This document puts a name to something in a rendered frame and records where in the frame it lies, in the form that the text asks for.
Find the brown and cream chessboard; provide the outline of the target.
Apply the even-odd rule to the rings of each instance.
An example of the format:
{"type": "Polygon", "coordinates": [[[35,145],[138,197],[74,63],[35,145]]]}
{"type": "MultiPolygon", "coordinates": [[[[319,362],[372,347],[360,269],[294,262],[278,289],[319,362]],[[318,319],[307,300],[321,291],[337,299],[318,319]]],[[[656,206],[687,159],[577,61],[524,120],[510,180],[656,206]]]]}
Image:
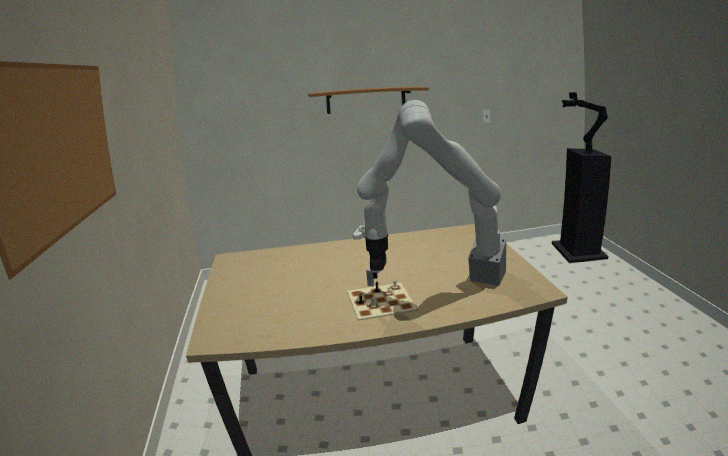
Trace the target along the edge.
{"type": "Polygon", "coordinates": [[[363,288],[347,291],[355,314],[358,320],[365,320],[411,311],[417,311],[417,307],[403,287],[397,283],[398,288],[393,289],[394,284],[378,286],[380,292],[375,292],[376,287],[363,288]],[[390,286],[391,295],[387,295],[390,286]],[[363,304],[359,304],[359,296],[362,296],[363,304]],[[371,298],[374,297],[376,307],[371,308],[371,298]]]}

